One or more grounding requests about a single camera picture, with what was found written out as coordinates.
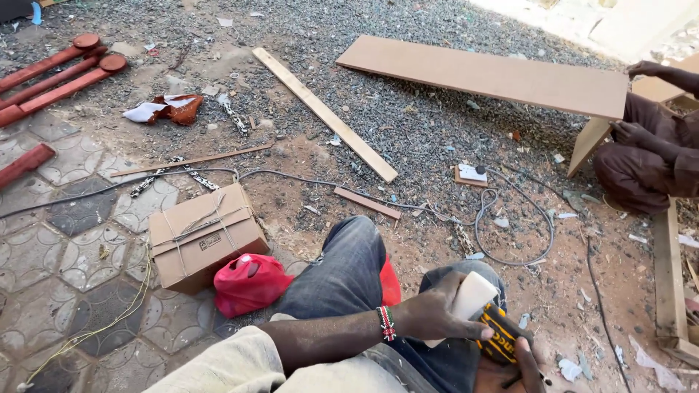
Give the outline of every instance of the red wooden furniture leg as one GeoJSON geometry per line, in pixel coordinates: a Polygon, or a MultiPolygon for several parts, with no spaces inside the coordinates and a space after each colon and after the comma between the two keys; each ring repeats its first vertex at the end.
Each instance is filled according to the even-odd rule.
{"type": "Polygon", "coordinates": [[[56,152],[52,148],[43,143],[24,153],[0,171],[0,190],[20,178],[24,173],[37,169],[55,154],[56,152]]]}
{"type": "Polygon", "coordinates": [[[72,96],[87,86],[114,75],[127,67],[127,60],[119,55],[109,55],[99,62],[99,67],[22,105],[12,105],[0,110],[0,127],[8,126],[52,103],[72,96]]]}
{"type": "Polygon", "coordinates": [[[28,87],[22,90],[21,92],[18,92],[17,94],[13,95],[5,101],[0,100],[0,109],[5,109],[8,106],[23,103],[41,92],[45,92],[46,90],[52,87],[56,87],[76,75],[80,75],[81,73],[86,72],[87,70],[99,64],[100,56],[104,55],[106,52],[106,46],[99,46],[91,50],[88,54],[89,56],[87,56],[87,60],[83,60],[80,63],[77,63],[76,65],[63,70],[62,72],[57,73],[51,78],[42,80],[41,82],[36,83],[35,85],[32,85],[31,87],[28,87]]]}
{"type": "Polygon", "coordinates": [[[84,55],[86,52],[95,49],[99,44],[99,36],[96,34],[81,34],[73,39],[73,46],[0,79],[0,93],[27,82],[60,64],[84,55]]]}

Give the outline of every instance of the red plastic bag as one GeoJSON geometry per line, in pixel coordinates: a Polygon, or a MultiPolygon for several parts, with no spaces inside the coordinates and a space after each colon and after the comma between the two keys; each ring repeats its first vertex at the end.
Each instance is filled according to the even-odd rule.
{"type": "Polygon", "coordinates": [[[389,261],[389,255],[386,254],[386,262],[384,263],[383,269],[381,269],[381,289],[383,290],[383,297],[381,299],[382,306],[395,306],[401,302],[401,284],[398,282],[398,277],[396,272],[393,270],[391,261],[389,261]]]}
{"type": "Polygon", "coordinates": [[[216,273],[214,303],[226,318],[233,318],[269,306],[293,279],[274,257],[243,254],[216,273]]]}

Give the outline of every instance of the round wooden disc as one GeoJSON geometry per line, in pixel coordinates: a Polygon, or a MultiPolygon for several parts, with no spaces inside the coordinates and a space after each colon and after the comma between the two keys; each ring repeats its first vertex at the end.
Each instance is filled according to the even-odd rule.
{"type": "Polygon", "coordinates": [[[121,71],[126,66],[127,60],[119,55],[109,55],[99,62],[99,67],[107,72],[121,71]]]}
{"type": "Polygon", "coordinates": [[[97,34],[81,34],[73,39],[73,46],[77,49],[92,49],[99,45],[97,34]]]}

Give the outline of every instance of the yellow black tool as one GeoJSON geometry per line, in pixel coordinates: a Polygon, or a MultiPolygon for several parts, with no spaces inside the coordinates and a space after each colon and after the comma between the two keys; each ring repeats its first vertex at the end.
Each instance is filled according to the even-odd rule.
{"type": "MultiPolygon", "coordinates": [[[[520,329],[518,325],[506,316],[502,308],[492,303],[488,303],[484,307],[480,322],[490,326],[495,331],[495,334],[493,334],[493,338],[490,341],[476,341],[478,348],[480,348],[483,355],[486,355],[490,360],[501,366],[517,363],[517,358],[514,357],[514,342],[519,337],[526,338],[530,347],[534,344],[534,335],[531,332],[520,329]]],[[[546,385],[553,385],[553,382],[541,370],[539,370],[539,373],[546,385]]],[[[515,378],[503,383],[503,389],[509,388],[520,379],[521,374],[518,374],[515,378]]]]}

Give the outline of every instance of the beaded bracelet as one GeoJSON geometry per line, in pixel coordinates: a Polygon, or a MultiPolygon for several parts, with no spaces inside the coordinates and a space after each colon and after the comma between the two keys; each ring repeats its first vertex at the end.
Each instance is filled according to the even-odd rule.
{"type": "Polygon", "coordinates": [[[391,309],[388,306],[381,306],[377,307],[376,311],[379,312],[379,318],[381,318],[381,333],[384,335],[384,340],[388,342],[395,340],[396,330],[394,329],[391,309]]]}

